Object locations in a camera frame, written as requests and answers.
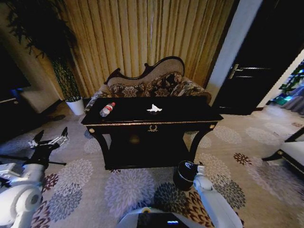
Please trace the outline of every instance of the floral cushion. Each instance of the floral cushion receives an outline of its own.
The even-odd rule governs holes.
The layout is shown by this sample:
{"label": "floral cushion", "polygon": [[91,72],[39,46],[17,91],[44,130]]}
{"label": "floral cushion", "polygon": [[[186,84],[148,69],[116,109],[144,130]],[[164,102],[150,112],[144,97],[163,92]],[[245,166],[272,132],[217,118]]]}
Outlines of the floral cushion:
{"label": "floral cushion", "polygon": [[171,96],[205,96],[207,104],[209,104],[211,100],[211,94],[209,92],[189,79],[183,80],[178,84],[172,90]]}
{"label": "floral cushion", "polygon": [[113,84],[110,91],[114,97],[140,97],[144,93],[144,83],[136,85]]}
{"label": "floral cushion", "polygon": [[169,96],[175,86],[181,82],[179,72],[169,72],[147,84],[144,96]]}

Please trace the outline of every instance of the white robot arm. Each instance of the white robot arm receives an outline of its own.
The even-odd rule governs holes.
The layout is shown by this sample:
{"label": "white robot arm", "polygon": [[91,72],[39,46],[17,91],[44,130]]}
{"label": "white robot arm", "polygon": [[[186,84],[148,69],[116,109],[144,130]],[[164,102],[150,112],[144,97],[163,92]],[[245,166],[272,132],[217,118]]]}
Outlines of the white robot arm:
{"label": "white robot arm", "polygon": [[18,185],[2,192],[0,226],[13,223],[12,228],[30,227],[33,214],[40,206],[41,197],[41,190],[32,184]]}
{"label": "white robot arm", "polygon": [[225,198],[213,188],[211,181],[204,176],[203,166],[198,166],[198,174],[194,178],[193,185],[216,228],[243,227],[235,211]]}
{"label": "white robot arm", "polygon": [[4,186],[0,188],[0,226],[12,225],[12,228],[29,228],[34,213],[41,204],[42,179],[45,176],[45,169],[49,163],[63,164],[49,161],[51,152],[60,147],[67,138],[67,128],[61,136],[48,141],[40,141],[43,131],[29,142],[31,148],[35,149],[32,157],[18,158],[8,155],[1,155],[4,158],[11,158],[26,161],[23,167],[15,163],[0,165],[0,181]]}

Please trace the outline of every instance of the sofa backrest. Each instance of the sofa backrest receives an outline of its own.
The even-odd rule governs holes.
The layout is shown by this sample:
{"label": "sofa backrest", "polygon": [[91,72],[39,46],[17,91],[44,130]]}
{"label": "sofa backrest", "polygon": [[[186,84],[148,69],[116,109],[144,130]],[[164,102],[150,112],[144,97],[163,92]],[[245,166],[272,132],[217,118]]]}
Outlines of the sofa backrest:
{"label": "sofa backrest", "polygon": [[144,72],[138,77],[126,77],[120,73],[120,68],[117,68],[104,83],[108,86],[113,84],[125,84],[125,85],[135,85],[138,83],[149,83],[155,78],[165,75],[170,72],[178,72],[182,76],[184,75],[185,65],[182,59],[176,56],[170,56],[163,58],[157,62],[154,66],[149,66],[145,63]]}

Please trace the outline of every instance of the wall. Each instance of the wall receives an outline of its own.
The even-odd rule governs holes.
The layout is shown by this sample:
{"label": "wall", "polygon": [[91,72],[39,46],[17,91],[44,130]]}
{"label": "wall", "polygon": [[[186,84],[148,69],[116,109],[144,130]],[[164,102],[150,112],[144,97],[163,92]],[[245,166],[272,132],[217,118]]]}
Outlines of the wall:
{"label": "wall", "polygon": [[279,80],[275,83],[275,85],[270,89],[270,91],[266,94],[263,100],[258,104],[258,108],[264,107],[266,103],[278,96],[281,93],[279,87],[286,81],[286,79],[292,74],[292,72],[298,67],[298,65],[304,59],[304,49],[300,52],[300,54],[295,58],[292,64],[288,67],[288,69],[282,74]]}
{"label": "wall", "polygon": [[212,94],[212,105],[228,71],[238,54],[243,40],[256,16],[262,0],[240,0],[235,15],[232,19],[218,59],[213,68],[207,90]]}
{"label": "wall", "polygon": [[13,60],[23,72],[31,86],[24,88],[22,96],[38,113],[41,113],[59,99],[55,86],[49,77],[55,77],[47,59],[38,59],[35,54],[29,55],[24,48],[25,42],[18,43],[18,39],[9,33],[7,27],[8,8],[0,4],[0,40],[7,49]]}

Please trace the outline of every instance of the black wooden table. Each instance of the black wooden table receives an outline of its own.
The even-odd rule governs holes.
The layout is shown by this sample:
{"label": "black wooden table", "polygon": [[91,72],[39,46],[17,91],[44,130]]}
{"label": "black wooden table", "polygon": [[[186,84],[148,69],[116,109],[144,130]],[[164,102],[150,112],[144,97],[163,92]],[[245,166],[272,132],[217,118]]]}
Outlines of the black wooden table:
{"label": "black wooden table", "polygon": [[[99,111],[108,103],[116,106],[107,117]],[[152,104],[162,111],[147,111]],[[204,97],[98,98],[82,121],[98,140],[105,169],[177,166],[193,161],[202,137],[222,120]],[[183,136],[198,131],[188,151]],[[103,134],[110,134],[108,148]]]}

